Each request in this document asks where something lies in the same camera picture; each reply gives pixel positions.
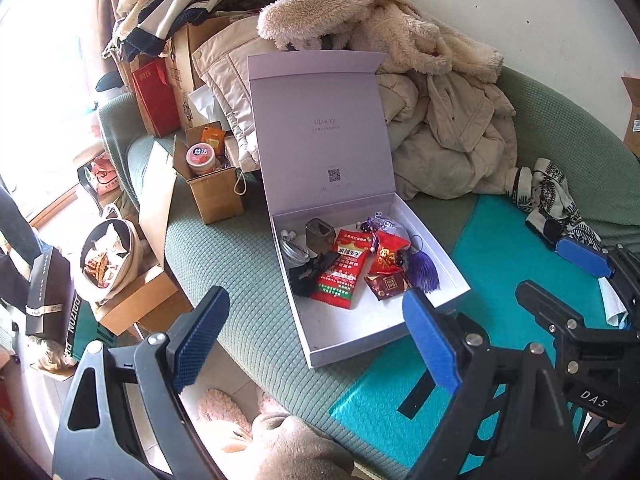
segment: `blue gripper pad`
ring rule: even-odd
[[[404,322],[414,339],[433,381],[453,395],[462,382],[456,363],[456,352],[434,318],[435,308],[418,289],[402,297]]]
[[[611,276],[611,268],[607,263],[606,254],[595,251],[580,242],[571,240],[571,238],[559,240],[556,244],[556,253],[596,278]]]
[[[168,330],[167,362],[176,394],[195,383],[228,316],[229,294],[213,286],[192,312],[181,314]]]

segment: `white wall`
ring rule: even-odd
[[[620,76],[640,76],[640,44],[613,0],[413,1],[624,136],[631,102]]]

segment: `jeans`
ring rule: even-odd
[[[0,232],[9,245],[31,267],[34,260],[50,247],[33,232],[4,186],[2,178],[0,178]]]

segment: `purple tassel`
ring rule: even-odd
[[[406,272],[409,281],[427,294],[440,288],[438,269],[427,253],[409,251],[409,268]]]

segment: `red gift bag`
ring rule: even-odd
[[[155,58],[131,75],[156,136],[164,137],[179,130],[180,115],[175,104],[174,88],[166,77],[164,59]]]

